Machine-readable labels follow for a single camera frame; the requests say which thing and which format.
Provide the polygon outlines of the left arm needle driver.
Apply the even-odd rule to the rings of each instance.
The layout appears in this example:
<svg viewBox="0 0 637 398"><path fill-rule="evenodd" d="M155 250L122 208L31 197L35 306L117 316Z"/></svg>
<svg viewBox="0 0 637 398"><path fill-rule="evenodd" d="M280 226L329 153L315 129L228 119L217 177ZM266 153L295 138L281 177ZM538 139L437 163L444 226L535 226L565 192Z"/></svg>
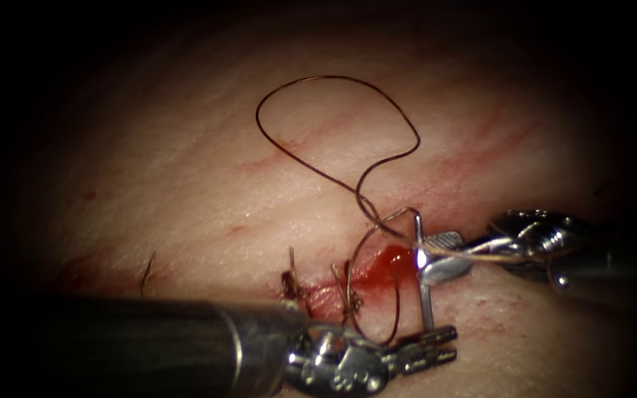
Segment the left arm needle driver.
<svg viewBox="0 0 637 398"><path fill-rule="evenodd" d="M353 329L311 324L290 341L283 379L309 397L372 397L391 379L385 353Z"/></svg>

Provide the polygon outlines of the right arm needle driver jaw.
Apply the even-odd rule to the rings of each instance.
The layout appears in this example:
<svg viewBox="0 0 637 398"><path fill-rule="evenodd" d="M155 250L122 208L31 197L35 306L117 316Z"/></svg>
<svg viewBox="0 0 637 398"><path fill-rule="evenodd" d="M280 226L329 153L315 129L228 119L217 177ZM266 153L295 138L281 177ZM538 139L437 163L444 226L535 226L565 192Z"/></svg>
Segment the right arm needle driver jaw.
<svg viewBox="0 0 637 398"><path fill-rule="evenodd" d="M430 256L418 251L416 257L417 281L420 285L434 286L449 282L472 268L474 261L454 256Z"/></svg>
<svg viewBox="0 0 637 398"><path fill-rule="evenodd" d="M442 231L422 237L423 247L420 251L430 253L433 249L460 251L464 244L462 235L457 231Z"/></svg>

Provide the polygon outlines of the left arm needle driver jaw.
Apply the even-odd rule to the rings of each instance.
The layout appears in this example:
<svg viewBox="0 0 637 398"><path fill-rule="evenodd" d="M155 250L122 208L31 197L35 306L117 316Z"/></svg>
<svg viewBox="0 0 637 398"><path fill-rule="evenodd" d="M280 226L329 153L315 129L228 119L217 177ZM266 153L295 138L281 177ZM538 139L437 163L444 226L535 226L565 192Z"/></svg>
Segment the left arm needle driver jaw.
<svg viewBox="0 0 637 398"><path fill-rule="evenodd" d="M457 350L449 346L404 346L389 357L390 375L410 375L441 366L457 358Z"/></svg>
<svg viewBox="0 0 637 398"><path fill-rule="evenodd" d="M417 349L445 349L455 352L451 341L458 338L454 325L442 325L434 329L425 330L398 338L393 344L384 347L385 352L408 352Z"/></svg>

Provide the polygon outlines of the right arm needle driver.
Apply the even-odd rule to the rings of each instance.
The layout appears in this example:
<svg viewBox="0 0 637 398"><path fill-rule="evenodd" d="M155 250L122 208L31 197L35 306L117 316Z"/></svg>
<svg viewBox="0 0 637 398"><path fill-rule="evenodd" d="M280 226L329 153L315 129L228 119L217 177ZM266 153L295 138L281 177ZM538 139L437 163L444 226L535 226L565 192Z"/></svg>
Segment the right arm needle driver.
<svg viewBox="0 0 637 398"><path fill-rule="evenodd" d="M497 261L508 272L545 272L538 254L566 249L593 237L595 228L576 217L541 209L509 210L491 219L486 234L472 240L461 251L469 254L517 257L514 262Z"/></svg>

